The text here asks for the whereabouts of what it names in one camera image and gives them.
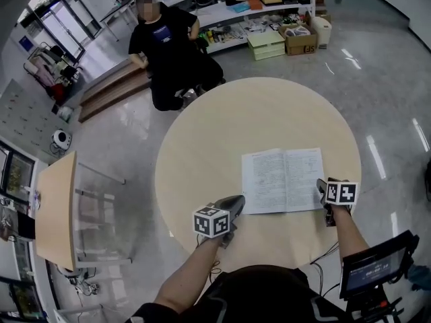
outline light wooden tabletop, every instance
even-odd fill
[[[156,195],[174,237],[196,247],[192,212],[242,193],[241,156],[267,149],[320,147],[325,177],[361,181],[358,146],[344,118],[305,86],[268,77],[221,85],[194,101],[170,127],[156,166]],[[219,257],[223,271],[253,264],[295,268],[337,240],[323,210],[241,215]]]
[[[76,152],[56,161],[38,176],[40,208],[36,212],[36,252],[42,258],[75,270],[72,198]]]

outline white speaker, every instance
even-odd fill
[[[62,130],[55,131],[51,139],[58,148],[61,148],[64,151],[67,151],[69,149],[72,142],[72,136]]]

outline sleeve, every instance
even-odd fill
[[[172,16],[181,23],[185,23],[188,27],[191,27],[197,19],[197,16],[186,12],[177,7],[171,7]]]
[[[142,42],[140,42],[139,33],[135,29],[130,37],[129,54],[139,54],[142,50]]]
[[[142,317],[145,323],[177,323],[179,321],[177,312],[156,303],[143,304],[132,317]]]

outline paper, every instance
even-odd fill
[[[320,149],[270,149],[243,155],[243,214],[322,208],[318,178],[324,178]]]
[[[286,175],[281,149],[242,156],[245,214],[286,211]]]
[[[284,153],[286,167],[286,211],[309,211],[322,208],[316,186],[323,175],[320,148],[295,149]]]

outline black pants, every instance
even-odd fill
[[[157,110],[180,110],[183,99],[175,97],[180,89],[202,85],[205,91],[213,89],[223,79],[223,69],[209,55],[197,52],[193,60],[179,63],[170,73],[158,73],[152,76],[151,91]]]

